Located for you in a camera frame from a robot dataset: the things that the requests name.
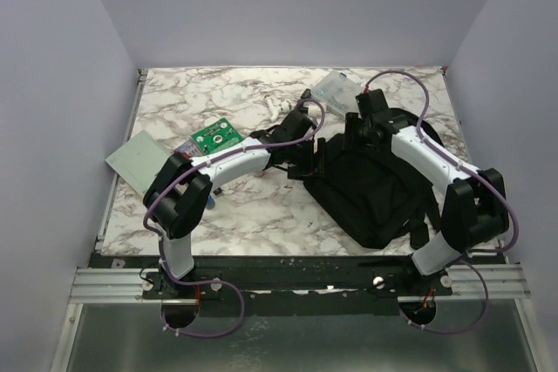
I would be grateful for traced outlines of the black student backpack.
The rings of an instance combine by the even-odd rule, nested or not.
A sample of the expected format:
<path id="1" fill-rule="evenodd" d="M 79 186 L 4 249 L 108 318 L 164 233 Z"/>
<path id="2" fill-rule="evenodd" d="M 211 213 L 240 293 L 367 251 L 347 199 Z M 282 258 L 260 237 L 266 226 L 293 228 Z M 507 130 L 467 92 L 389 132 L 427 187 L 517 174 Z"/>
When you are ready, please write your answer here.
<path id="1" fill-rule="evenodd" d="M 383 249 L 411 235 L 411 247 L 429 241 L 428 227 L 441 227 L 432 182 L 391 152 L 364 143 L 345 146 L 362 119 L 345 116 L 344 133 L 325 143 L 324 171 L 303 181 L 322 209 L 361 247 Z"/>

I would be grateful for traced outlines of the blue capped small bottle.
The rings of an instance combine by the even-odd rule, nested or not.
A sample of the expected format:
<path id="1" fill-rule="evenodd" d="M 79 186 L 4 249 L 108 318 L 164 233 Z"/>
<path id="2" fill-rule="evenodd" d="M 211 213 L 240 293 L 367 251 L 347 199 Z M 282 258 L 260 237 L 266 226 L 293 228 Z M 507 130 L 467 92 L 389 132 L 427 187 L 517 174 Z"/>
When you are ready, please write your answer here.
<path id="1" fill-rule="evenodd" d="M 207 208 L 208 209 L 214 209 L 215 206 L 216 206 L 215 197 L 212 193 L 210 193 L 209 196 L 208 196 Z"/>

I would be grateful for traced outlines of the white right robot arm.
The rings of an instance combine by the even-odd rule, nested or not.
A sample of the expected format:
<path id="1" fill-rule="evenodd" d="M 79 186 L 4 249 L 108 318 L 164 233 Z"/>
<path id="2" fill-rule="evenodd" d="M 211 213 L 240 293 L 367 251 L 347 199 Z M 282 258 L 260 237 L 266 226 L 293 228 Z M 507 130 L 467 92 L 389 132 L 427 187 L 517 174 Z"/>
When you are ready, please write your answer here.
<path id="1" fill-rule="evenodd" d="M 356 95 L 356 104 L 358 112 L 345 115 L 347 143 L 389 153 L 444 194 L 439 232 L 412 254 L 414 266 L 400 276 L 407 293 L 423 294 L 432 285 L 432 274 L 508 230 L 503 177 L 455 157 L 427 134 L 420 119 L 412 121 L 391 108 L 380 89 Z"/>

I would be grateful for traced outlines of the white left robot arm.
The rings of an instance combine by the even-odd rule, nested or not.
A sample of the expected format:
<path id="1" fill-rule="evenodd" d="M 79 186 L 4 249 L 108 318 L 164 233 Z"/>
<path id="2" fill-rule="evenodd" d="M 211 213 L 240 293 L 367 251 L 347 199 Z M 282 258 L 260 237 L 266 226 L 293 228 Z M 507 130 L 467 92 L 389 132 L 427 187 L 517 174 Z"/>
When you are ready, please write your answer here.
<path id="1" fill-rule="evenodd" d="M 241 176 L 310 157 L 314 136 L 325 122 L 326 111 L 318 109 L 316 124 L 306 113 L 293 110 L 279 125 L 253 132 L 228 149 L 191 159 L 179 153 L 167 158 L 143 197 L 143 225 L 158 235 L 160 264 L 166 272 L 163 287 L 170 295 L 182 298 L 192 291 L 191 232 L 210 194 Z"/>

